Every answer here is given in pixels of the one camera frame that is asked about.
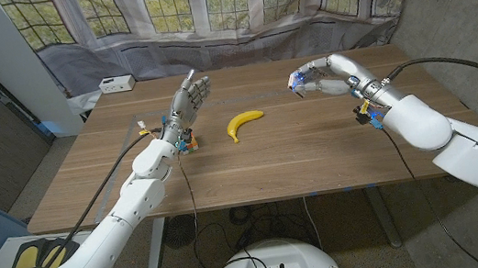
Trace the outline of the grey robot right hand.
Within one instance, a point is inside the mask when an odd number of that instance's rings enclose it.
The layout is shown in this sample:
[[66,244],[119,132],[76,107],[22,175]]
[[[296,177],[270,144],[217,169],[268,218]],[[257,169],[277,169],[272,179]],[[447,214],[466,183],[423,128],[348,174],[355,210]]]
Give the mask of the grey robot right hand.
[[304,96],[320,91],[329,95],[354,93],[380,106],[395,106],[406,95],[388,83],[382,83],[373,73],[344,55],[331,54],[309,61],[290,74],[288,88]]

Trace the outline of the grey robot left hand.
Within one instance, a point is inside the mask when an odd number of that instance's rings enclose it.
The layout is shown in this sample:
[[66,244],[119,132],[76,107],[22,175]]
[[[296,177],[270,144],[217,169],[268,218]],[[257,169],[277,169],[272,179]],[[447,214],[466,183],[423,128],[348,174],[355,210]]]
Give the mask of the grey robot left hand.
[[187,141],[191,126],[197,119],[197,111],[209,97],[211,82],[207,76],[192,81],[194,70],[190,70],[173,96],[170,113],[163,124],[160,139],[175,145],[179,140]]

